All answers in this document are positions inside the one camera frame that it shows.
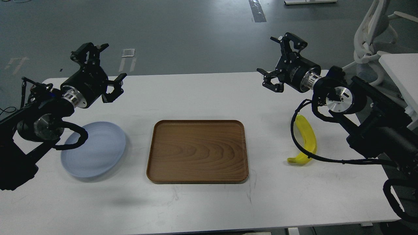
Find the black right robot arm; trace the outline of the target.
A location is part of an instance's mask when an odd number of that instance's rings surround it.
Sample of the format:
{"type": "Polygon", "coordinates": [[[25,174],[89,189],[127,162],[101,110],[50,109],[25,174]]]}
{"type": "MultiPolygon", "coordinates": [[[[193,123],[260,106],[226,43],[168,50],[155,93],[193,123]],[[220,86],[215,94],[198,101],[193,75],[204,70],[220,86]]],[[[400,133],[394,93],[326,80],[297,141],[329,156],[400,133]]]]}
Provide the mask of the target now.
{"type": "Polygon", "coordinates": [[[358,76],[351,77],[348,84],[341,67],[332,66],[322,76],[321,67],[300,54],[308,43],[295,34],[287,32],[279,38],[272,36],[270,40],[279,43],[281,57],[273,71],[257,69],[263,75],[263,86],[276,93],[283,92],[284,85],[300,93],[313,92],[312,98],[303,100],[291,118],[291,137],[295,146],[308,158],[321,162],[396,168],[407,179],[386,180],[384,195],[400,219],[417,223],[417,217],[403,211],[391,193],[393,186],[404,186],[414,189],[414,197],[417,197],[417,135],[408,129],[412,118],[402,106],[358,76]],[[342,126],[349,134],[346,139],[349,147],[363,159],[327,159],[302,147],[294,136],[294,123],[307,105],[311,105],[317,118],[342,126]]]}

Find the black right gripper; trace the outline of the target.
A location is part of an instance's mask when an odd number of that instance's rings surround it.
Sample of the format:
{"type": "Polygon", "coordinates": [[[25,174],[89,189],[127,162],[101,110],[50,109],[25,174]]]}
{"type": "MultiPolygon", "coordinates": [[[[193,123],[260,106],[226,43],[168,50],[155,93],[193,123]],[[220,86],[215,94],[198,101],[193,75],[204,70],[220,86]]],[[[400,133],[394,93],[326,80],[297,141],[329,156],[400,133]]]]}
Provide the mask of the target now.
{"type": "Polygon", "coordinates": [[[320,75],[321,67],[304,58],[300,52],[308,46],[308,43],[297,35],[287,32],[279,38],[270,37],[270,40],[279,43],[281,47],[281,58],[276,65],[277,70],[267,72],[257,68],[257,72],[263,75],[262,85],[276,93],[283,93],[284,82],[300,93],[307,92],[309,88],[303,82],[307,73],[320,75]],[[277,78],[278,83],[273,84],[272,80],[277,78]]]}

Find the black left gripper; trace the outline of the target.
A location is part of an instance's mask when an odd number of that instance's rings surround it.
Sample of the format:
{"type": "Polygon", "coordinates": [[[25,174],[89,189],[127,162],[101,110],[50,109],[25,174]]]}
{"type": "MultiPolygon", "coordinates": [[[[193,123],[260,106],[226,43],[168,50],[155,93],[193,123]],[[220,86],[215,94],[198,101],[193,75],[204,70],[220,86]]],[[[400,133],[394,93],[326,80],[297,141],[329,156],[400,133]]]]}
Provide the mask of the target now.
{"type": "Polygon", "coordinates": [[[103,103],[114,102],[124,93],[123,80],[127,73],[121,73],[115,80],[109,80],[100,65],[100,54],[109,44],[94,45],[92,42],[82,44],[71,52],[70,59],[79,65],[79,70],[61,84],[63,98],[74,107],[86,109],[102,97],[103,103]],[[107,87],[113,90],[108,93],[107,87]]]}

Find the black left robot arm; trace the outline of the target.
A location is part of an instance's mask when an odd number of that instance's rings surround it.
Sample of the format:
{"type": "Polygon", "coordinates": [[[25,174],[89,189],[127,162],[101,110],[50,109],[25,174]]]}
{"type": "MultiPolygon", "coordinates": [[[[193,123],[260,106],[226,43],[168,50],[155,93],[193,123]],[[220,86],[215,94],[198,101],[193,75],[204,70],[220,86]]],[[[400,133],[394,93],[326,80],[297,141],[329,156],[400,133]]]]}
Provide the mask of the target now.
{"type": "Polygon", "coordinates": [[[70,150],[88,140],[88,132],[74,123],[63,121],[77,107],[89,108],[98,98],[114,102],[123,94],[121,73],[110,80],[100,65],[100,55],[109,44],[82,44],[70,59],[79,70],[59,89],[51,83],[34,82],[22,77],[21,107],[1,120],[0,188],[16,190],[33,179],[37,162],[51,149],[70,150]]]}

